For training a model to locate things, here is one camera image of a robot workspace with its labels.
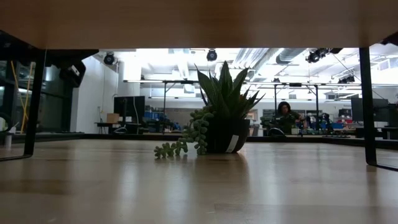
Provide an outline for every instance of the fluorescent light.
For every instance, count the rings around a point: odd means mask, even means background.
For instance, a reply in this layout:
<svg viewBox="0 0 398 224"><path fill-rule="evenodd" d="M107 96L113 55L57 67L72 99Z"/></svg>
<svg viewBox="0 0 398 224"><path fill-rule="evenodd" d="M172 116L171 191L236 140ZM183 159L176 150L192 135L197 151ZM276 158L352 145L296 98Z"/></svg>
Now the fluorescent light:
<svg viewBox="0 0 398 224"><path fill-rule="evenodd" d="M266 98L266 99L262 99L261 101L275 101L274 98ZM311 102L316 102L316 99L277 99L277 101L311 101ZM319 102L324 102L324 101L351 101L351 100L326 100L326 99L319 99Z"/></svg>
<svg viewBox="0 0 398 224"><path fill-rule="evenodd" d="M184 100L201 100L200 97L176 97L176 99L184 99Z"/></svg>
<svg viewBox="0 0 398 224"><path fill-rule="evenodd" d="M341 96L341 97L339 97L339 99L347 99L350 96L355 96L355 95L358 95L358 94L359 93L353 93L353 94L349 94L349 95L346 95L346 96Z"/></svg>
<svg viewBox="0 0 398 224"><path fill-rule="evenodd" d="M148 96L148 99L164 99L163 96ZM166 99L175 99L175 97L166 96Z"/></svg>
<svg viewBox="0 0 398 224"><path fill-rule="evenodd" d="M131 83L163 83L161 80L124 80L124 82Z"/></svg>

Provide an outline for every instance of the person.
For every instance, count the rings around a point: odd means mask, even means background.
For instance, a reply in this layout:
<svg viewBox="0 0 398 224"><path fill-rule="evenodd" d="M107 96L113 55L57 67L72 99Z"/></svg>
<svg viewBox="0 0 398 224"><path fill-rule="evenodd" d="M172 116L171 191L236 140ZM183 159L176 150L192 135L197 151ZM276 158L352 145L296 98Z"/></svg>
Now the person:
<svg viewBox="0 0 398 224"><path fill-rule="evenodd" d="M290 104L286 101L282 101L278 105L277 116L275 117L279 128L285 133L290 134L292 128L296 127L296 120L303 122L304 129L307 128L307 122L305 118L298 113L294 112L290 108Z"/></svg>

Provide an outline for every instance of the white label on pot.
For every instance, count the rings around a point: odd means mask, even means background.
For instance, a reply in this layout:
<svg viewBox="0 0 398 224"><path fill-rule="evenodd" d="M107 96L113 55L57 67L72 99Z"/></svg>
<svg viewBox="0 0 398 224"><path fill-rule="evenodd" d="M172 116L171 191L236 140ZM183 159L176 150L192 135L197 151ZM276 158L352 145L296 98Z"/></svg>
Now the white label on pot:
<svg viewBox="0 0 398 224"><path fill-rule="evenodd" d="M232 135L231 141L229 142L229 146L225 152L231 153L235 149L238 139L239 139L239 136Z"/></svg>

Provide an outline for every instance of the window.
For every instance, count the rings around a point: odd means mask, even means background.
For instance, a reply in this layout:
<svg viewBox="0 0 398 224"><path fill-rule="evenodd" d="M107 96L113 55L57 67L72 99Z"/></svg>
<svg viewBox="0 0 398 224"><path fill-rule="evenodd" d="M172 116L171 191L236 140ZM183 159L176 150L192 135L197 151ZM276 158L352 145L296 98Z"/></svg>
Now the window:
<svg viewBox="0 0 398 224"><path fill-rule="evenodd" d="M7 70L7 62L0 61L0 78L6 77L6 70Z"/></svg>
<svg viewBox="0 0 398 224"><path fill-rule="evenodd" d="M41 94L39 117L37 118L38 132L41 131L61 131L63 99Z"/></svg>
<svg viewBox="0 0 398 224"><path fill-rule="evenodd" d="M0 86L0 107L2 107L3 98L4 98L4 86Z"/></svg>

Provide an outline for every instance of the string of pearls plant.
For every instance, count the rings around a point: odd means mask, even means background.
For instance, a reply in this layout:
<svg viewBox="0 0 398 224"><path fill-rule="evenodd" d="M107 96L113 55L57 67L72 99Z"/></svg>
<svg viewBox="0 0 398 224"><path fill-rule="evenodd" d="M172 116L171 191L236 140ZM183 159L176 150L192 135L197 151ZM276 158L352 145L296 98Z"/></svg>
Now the string of pearls plant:
<svg viewBox="0 0 398 224"><path fill-rule="evenodd" d="M195 110L190 116L189 125L184 126L182 132L182 138L179 138L176 143L163 143L162 147L156 146L154 152L155 156L160 159L161 157L166 158L167 156L180 155L181 150L188 152L187 143L197 142L195 149L198 155L206 154L206 136L207 126L209 126L208 119L211 119L215 115L215 111L212 111L211 106L205 106L203 109Z"/></svg>

